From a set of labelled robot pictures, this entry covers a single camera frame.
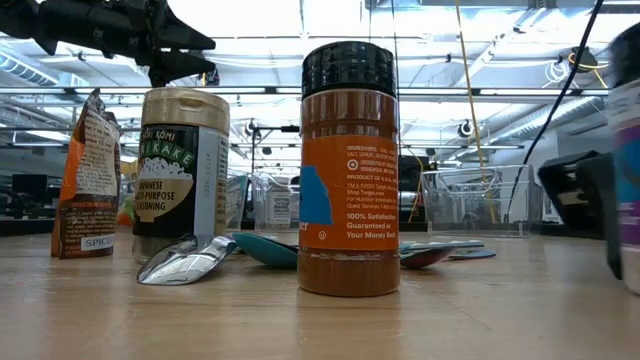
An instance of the orange label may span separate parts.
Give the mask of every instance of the orange label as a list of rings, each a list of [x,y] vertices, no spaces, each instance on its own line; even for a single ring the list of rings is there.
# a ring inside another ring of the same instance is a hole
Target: orange label
[[[398,248],[396,144],[339,135],[304,142],[300,245],[338,250]]]

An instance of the ground cinnamon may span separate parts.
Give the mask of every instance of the ground cinnamon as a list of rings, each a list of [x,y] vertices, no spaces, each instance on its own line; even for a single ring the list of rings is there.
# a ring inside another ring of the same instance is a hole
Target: ground cinnamon
[[[393,56],[339,42],[303,63],[298,281],[376,296],[400,279]]]

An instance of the yellow cable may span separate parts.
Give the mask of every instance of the yellow cable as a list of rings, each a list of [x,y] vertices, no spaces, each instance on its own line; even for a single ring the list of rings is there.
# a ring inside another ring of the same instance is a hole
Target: yellow cable
[[[400,144],[402,144],[402,146],[405,146],[402,140],[400,140]],[[413,199],[413,206],[411,206],[411,212],[409,213],[408,222],[411,222],[411,219],[413,218],[413,212],[416,210],[416,206],[418,205],[418,197],[420,196],[420,191],[422,189],[421,185],[422,185],[422,173],[424,172],[424,165],[422,164],[422,161],[420,160],[420,158],[417,157],[416,154],[413,153],[413,151],[411,151],[411,148],[407,147],[406,149],[409,150],[409,153],[411,153],[411,155],[413,155],[413,157],[415,157],[416,160],[418,160],[418,164],[420,164],[420,178],[418,179],[418,189],[416,190],[416,198]]]
[[[480,134],[478,132],[478,122],[476,121],[476,111],[473,106],[473,94],[471,91],[471,77],[469,76],[469,64],[467,62],[467,49],[464,46],[464,34],[462,31],[462,19],[460,17],[460,0],[456,0],[456,15],[458,16],[458,26],[460,27],[460,45],[462,46],[462,60],[464,61],[464,76],[467,80],[467,93],[469,94],[469,105],[471,105],[471,119],[473,120],[473,132],[476,137],[476,146],[478,147],[478,161],[480,169],[484,169],[484,160],[482,159],[482,146],[480,144]],[[482,182],[487,182],[487,178],[482,170]],[[496,223],[496,215],[493,211],[493,203],[491,202],[491,192],[489,196],[489,212],[491,213],[491,223]]]
[[[602,84],[602,87],[605,89],[608,89],[607,83],[604,82],[604,79],[602,78],[602,76],[600,76],[600,73],[598,72],[598,70],[593,69],[593,73],[596,74],[596,77],[598,78],[598,80],[600,80],[600,84]]]
[[[570,62],[570,63],[572,63],[572,64],[574,64],[574,65],[575,65],[575,63],[576,63],[576,61],[575,61],[575,57],[576,57],[576,54],[575,54],[575,53],[571,53],[571,54],[569,54],[569,56],[567,57],[567,60],[569,60],[569,62]],[[583,67],[583,68],[585,68],[585,69],[604,69],[604,68],[608,67],[609,65],[591,66],[591,65],[584,65],[584,64],[580,64],[580,65],[578,65],[578,66]]]

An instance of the clear plastic bin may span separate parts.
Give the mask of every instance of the clear plastic bin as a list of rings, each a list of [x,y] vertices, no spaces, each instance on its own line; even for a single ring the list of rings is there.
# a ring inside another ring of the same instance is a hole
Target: clear plastic bin
[[[434,235],[522,238],[542,221],[542,188],[529,165],[427,171],[422,189]]]
[[[249,173],[229,169],[227,172],[227,232],[240,231],[247,198]]]
[[[298,231],[299,186],[283,184],[260,172],[253,174],[251,184],[255,230],[266,233]]]

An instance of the desk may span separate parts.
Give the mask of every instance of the desk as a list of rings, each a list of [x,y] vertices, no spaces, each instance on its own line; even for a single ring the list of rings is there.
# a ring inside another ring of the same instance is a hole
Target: desk
[[[125,233],[113,257],[62,261],[48,236],[0,238],[0,358],[640,359],[640,297],[613,278],[603,242],[487,247],[498,256],[403,271],[399,292],[345,299],[243,255],[197,284],[138,285]]]

